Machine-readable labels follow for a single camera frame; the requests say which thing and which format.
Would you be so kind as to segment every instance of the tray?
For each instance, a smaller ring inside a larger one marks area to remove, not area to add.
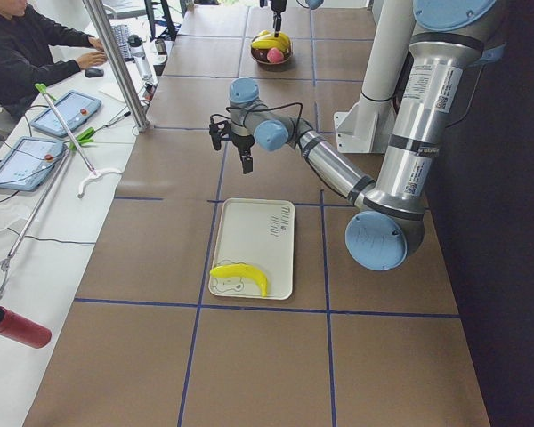
[[[211,278],[218,296],[285,300],[293,292],[295,207],[284,200],[229,198],[223,203],[212,266],[243,262],[259,268],[269,281],[261,296],[249,278]]]

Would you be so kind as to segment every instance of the reacher grabber tool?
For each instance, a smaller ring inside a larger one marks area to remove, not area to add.
[[[61,169],[63,169],[63,166],[67,163],[67,160],[69,158],[69,149],[64,149],[61,153],[61,159],[58,160],[56,163],[59,163],[56,165],[56,167],[53,170],[53,176],[51,180],[47,183],[44,192],[40,196],[40,198],[37,200],[36,206],[34,207],[34,210],[29,215],[28,220],[24,224],[24,227],[21,229],[20,234],[18,235],[18,238],[12,245],[12,248],[10,249],[10,252],[6,255],[6,257],[0,261],[0,270],[4,273],[4,279],[2,280],[2,285],[0,285],[0,300],[2,299],[2,296],[4,295],[4,290],[6,288],[6,282],[8,281],[8,269],[10,269],[10,261],[18,252],[18,247],[20,246],[21,241],[24,237],[26,237],[26,233],[28,232],[29,226],[32,224],[34,219],[36,218],[37,212],[42,207],[42,204],[44,203],[45,199],[47,198],[47,195],[49,194],[50,190],[53,187],[53,184],[55,183],[57,177],[60,175]]]
[[[57,117],[57,119],[60,121],[61,126],[63,126],[63,129],[67,133],[68,137],[71,139],[71,142],[73,142],[73,145],[75,146],[75,149],[79,153],[79,156],[83,158],[83,161],[87,165],[87,169],[89,169],[89,175],[82,180],[79,183],[79,187],[77,189],[77,197],[81,198],[85,194],[85,186],[91,182],[99,180],[103,175],[107,175],[109,173],[117,173],[121,174],[123,173],[120,169],[117,169],[116,167],[107,167],[105,169],[95,169],[91,161],[87,158],[85,155],[85,152],[81,148],[81,145],[79,144],[79,141],[75,137],[75,135],[71,132],[69,129],[69,126],[63,116],[61,115],[60,111],[55,107],[55,104],[53,103],[54,98],[52,95],[50,95],[47,92],[47,88],[43,83],[37,83],[36,89],[44,96],[45,101],[47,102],[47,105],[52,109],[53,114]]]

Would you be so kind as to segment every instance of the black sleeve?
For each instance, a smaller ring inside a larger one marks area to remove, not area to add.
[[[34,10],[32,12],[35,14],[36,24],[44,32],[47,43],[50,46],[92,47],[89,43],[90,35],[76,29],[64,27]]]
[[[52,65],[36,67],[13,46],[0,45],[0,74],[17,86],[23,86],[29,93],[34,92],[35,83],[53,85],[80,71],[75,60],[60,61]]]

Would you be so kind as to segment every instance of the dark wall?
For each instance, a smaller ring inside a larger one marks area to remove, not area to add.
[[[534,2],[511,11],[506,56],[446,131],[427,195],[492,426],[532,427]]]

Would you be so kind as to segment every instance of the tablet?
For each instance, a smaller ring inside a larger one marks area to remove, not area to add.
[[[65,144],[24,136],[0,162],[0,189],[32,191],[41,184],[61,159]]]
[[[71,132],[85,123],[101,106],[101,100],[77,91],[69,91],[55,102]],[[47,109],[30,122],[38,131],[51,136],[63,138],[67,136],[52,109]]]

